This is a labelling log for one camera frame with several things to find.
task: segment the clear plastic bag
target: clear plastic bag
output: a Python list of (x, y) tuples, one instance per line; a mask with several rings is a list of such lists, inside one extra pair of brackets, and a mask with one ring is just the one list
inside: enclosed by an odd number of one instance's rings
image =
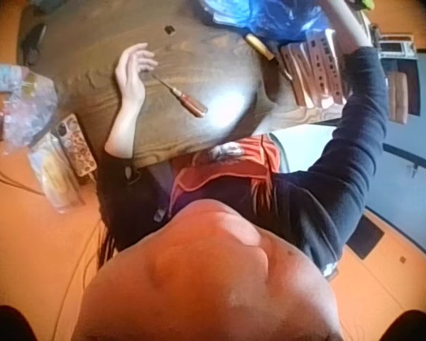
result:
[(4, 102), (6, 152), (28, 146), (52, 119), (58, 104), (53, 81), (29, 72)]
[(79, 194), (79, 183), (58, 139), (47, 133), (28, 152), (28, 160), (44, 194), (57, 209), (66, 210), (84, 204)]
[(217, 23), (247, 27), (256, 36), (276, 41), (302, 40), (310, 29), (328, 28), (315, 0), (200, 0)]
[(0, 64), (0, 92), (13, 92), (19, 89), (23, 77), (27, 74), (27, 67)]

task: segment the wood grain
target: wood grain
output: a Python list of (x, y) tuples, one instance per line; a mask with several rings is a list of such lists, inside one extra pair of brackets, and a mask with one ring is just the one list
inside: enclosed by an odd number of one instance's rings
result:
[[(33, 68), (54, 79), (60, 118), (74, 112), (96, 156), (119, 108), (114, 68), (124, 48), (149, 42), (160, 63), (155, 73), (209, 107), (194, 118), (149, 74), (138, 119), (137, 166), (225, 141), (288, 126), (333, 119), (340, 111), (296, 105), (290, 83), (247, 45), (242, 35), (206, 25), (195, 0), (70, 0), (47, 20)], [(166, 25), (175, 28), (167, 35)]]

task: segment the woman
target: woman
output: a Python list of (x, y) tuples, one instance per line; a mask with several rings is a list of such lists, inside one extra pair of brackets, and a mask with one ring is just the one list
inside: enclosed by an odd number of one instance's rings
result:
[(232, 163), (222, 162), (224, 149), (190, 156), (194, 166), (177, 162), (167, 194), (131, 160), (145, 99), (138, 74), (157, 62), (146, 44), (123, 53), (121, 109), (98, 181), (103, 256), (120, 252), (86, 290), (75, 340), (342, 339), (324, 275), (363, 213), (388, 97), (377, 52), (346, 4), (319, 1), (348, 55), (354, 94), (307, 172), (276, 173), (272, 144), (251, 139), (226, 148), (239, 151)]

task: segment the hand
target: hand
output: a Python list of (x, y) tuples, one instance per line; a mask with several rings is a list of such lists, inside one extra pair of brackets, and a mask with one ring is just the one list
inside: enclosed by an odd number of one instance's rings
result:
[(138, 110), (145, 99), (145, 87), (139, 77), (141, 71), (151, 71), (158, 62), (154, 53), (145, 50), (147, 43), (127, 48), (115, 69), (116, 80), (121, 92), (121, 106)]

